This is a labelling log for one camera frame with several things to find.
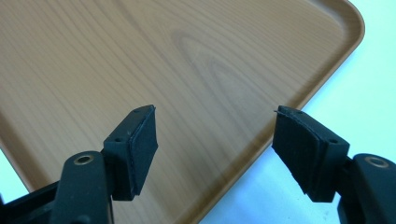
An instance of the tray rim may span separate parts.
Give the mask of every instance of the tray rim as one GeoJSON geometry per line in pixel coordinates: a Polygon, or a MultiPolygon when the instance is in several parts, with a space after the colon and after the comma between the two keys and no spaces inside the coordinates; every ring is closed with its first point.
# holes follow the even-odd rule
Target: tray rim
{"type": "MultiPolygon", "coordinates": [[[[341,66],[341,64],[347,59],[347,57],[358,47],[364,37],[364,20],[359,11],[355,8],[355,6],[350,3],[348,0],[307,0],[308,2],[317,5],[318,7],[326,7],[330,8],[334,14],[340,16],[342,20],[346,20],[346,13],[337,11],[337,8],[332,7],[342,7],[347,8],[349,12],[353,14],[348,14],[348,17],[354,17],[357,21],[353,25],[354,30],[359,30],[358,32],[351,32],[350,30],[346,29],[346,40],[347,42],[343,42],[343,46],[337,50],[336,58],[328,64],[326,68],[323,69],[324,75],[318,79],[316,85],[312,87],[312,89],[308,92],[307,95],[304,95],[303,98],[298,100],[292,100],[293,102],[298,102],[298,104],[293,105],[289,103],[289,106],[301,109],[315,93],[323,86],[323,84],[331,77],[331,75],[341,66]]],[[[242,174],[257,160],[260,155],[268,148],[268,146],[272,143],[272,127],[275,125],[275,119],[272,119],[267,127],[264,127],[262,133],[266,133],[267,135],[265,138],[266,141],[262,141],[262,145],[260,148],[256,150],[249,150],[249,146],[245,147],[240,155],[228,165],[227,169],[224,171],[224,175],[222,178],[225,178],[224,181],[226,184],[221,182],[221,188],[217,186],[219,183],[212,183],[210,189],[204,193],[204,197],[200,198],[198,202],[194,202],[190,204],[190,207],[187,207],[183,212],[180,213],[180,216],[176,219],[176,223],[197,223],[201,220],[209,211],[210,209],[215,206],[215,204],[219,201],[219,199],[233,186],[233,184],[242,176],[242,174]]],[[[3,153],[5,154],[6,158],[11,163],[12,167],[16,171],[17,175],[21,179],[24,186],[28,189],[29,192],[35,190],[34,185],[31,183],[29,178],[24,174],[24,171],[21,167],[13,160],[12,153],[7,150],[7,145],[4,143],[2,137],[0,136],[0,148],[2,149],[3,153]]]]}

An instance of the wood grain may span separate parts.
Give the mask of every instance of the wood grain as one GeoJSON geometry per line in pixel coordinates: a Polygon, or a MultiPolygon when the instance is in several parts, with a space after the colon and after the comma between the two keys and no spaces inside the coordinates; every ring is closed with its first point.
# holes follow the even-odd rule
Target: wood grain
{"type": "Polygon", "coordinates": [[[196,222],[362,34],[343,0],[0,1],[1,147],[38,189],[154,104],[160,147],[116,222],[196,222]]]}

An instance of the metal screw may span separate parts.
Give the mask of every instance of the metal screw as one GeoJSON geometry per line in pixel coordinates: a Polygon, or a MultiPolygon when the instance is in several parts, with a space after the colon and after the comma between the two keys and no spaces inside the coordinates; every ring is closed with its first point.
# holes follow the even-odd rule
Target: metal screw
{"type": "Polygon", "coordinates": [[[75,165],[85,165],[93,161],[93,155],[82,155],[74,160],[75,165]]]}
{"type": "Polygon", "coordinates": [[[364,158],[364,160],[378,168],[388,168],[389,167],[389,164],[386,161],[384,161],[378,157],[368,156],[368,157],[364,158]]]}

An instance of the wooden tray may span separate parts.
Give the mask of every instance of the wooden tray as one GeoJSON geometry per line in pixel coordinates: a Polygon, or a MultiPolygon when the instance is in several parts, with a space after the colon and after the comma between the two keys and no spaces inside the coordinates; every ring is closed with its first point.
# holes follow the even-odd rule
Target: wooden tray
{"type": "Polygon", "coordinates": [[[196,222],[362,36],[345,0],[2,1],[1,147],[38,189],[154,104],[160,147],[116,222],[196,222]]]}

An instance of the black clamp jaw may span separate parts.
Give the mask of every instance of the black clamp jaw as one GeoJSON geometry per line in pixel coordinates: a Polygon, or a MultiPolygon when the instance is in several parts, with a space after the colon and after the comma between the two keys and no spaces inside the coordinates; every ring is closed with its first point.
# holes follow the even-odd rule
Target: black clamp jaw
{"type": "Polygon", "coordinates": [[[139,195],[158,147],[155,107],[133,110],[104,142],[65,163],[61,179],[3,204],[0,223],[114,223],[112,200],[139,195]]]}
{"type": "Polygon", "coordinates": [[[341,223],[396,223],[396,165],[385,158],[347,156],[349,143],[302,111],[276,111],[273,148],[312,202],[341,195],[341,223]]]}

